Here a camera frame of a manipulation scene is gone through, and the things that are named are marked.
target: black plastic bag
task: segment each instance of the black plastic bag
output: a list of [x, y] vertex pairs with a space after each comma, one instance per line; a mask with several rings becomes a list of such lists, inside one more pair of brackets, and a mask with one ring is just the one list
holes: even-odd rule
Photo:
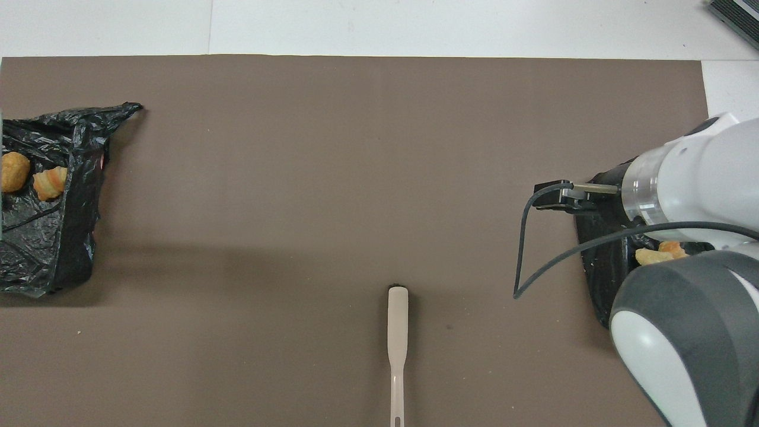
[[[21, 190], [2, 195], [0, 292], [40, 297], [90, 278], [109, 138], [141, 108], [125, 103], [3, 121], [3, 154], [23, 154], [31, 172]], [[40, 201], [32, 174], [56, 166], [68, 168], [65, 190]]]

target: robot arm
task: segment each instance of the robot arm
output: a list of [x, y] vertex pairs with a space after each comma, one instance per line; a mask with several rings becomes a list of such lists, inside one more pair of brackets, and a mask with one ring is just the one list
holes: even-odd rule
[[[595, 210], [609, 230], [683, 221], [759, 230], [759, 119], [718, 115], [594, 182], [618, 191], [574, 185], [534, 206]], [[648, 235], [726, 250], [639, 267], [624, 279], [609, 315], [622, 361], [671, 425], [759, 426], [759, 242], [710, 229]]]

